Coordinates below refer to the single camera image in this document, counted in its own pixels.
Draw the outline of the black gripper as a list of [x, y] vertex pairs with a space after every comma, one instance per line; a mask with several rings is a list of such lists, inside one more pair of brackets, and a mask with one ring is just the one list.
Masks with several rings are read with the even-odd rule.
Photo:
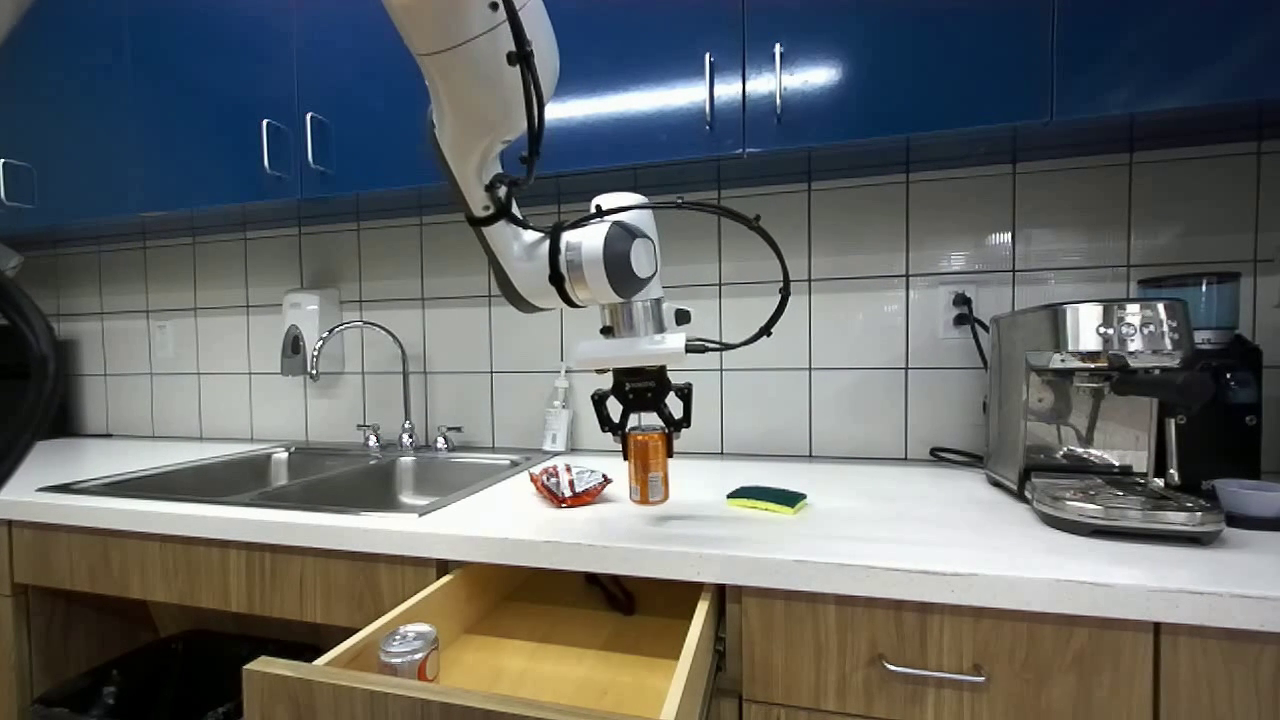
[[627, 419], [654, 413], [670, 429], [670, 456], [677, 456], [692, 422], [692, 387], [677, 385], [665, 367], [616, 367], [608, 387], [591, 391], [591, 413], [613, 430], [616, 450], [627, 458]]

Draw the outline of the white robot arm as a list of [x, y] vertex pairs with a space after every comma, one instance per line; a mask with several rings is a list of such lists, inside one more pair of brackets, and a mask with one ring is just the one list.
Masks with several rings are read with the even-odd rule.
[[427, 89], [427, 132], [484, 245], [499, 292], [519, 312], [597, 307], [601, 336], [571, 352], [608, 370], [597, 422], [627, 458], [674, 450], [692, 422], [692, 387], [670, 380], [688, 336], [665, 307], [657, 211], [642, 191], [597, 191], [589, 211], [531, 225], [519, 191], [544, 157], [559, 45], [544, 0], [386, 0]]

